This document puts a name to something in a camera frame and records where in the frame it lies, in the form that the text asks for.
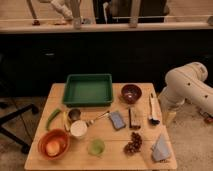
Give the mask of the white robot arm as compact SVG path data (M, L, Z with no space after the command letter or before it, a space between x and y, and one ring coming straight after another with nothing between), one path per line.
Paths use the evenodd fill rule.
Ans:
M166 86L158 96L164 125L172 122L185 100L213 117L213 88L204 83L207 76L207 68L200 62L188 63L167 72Z

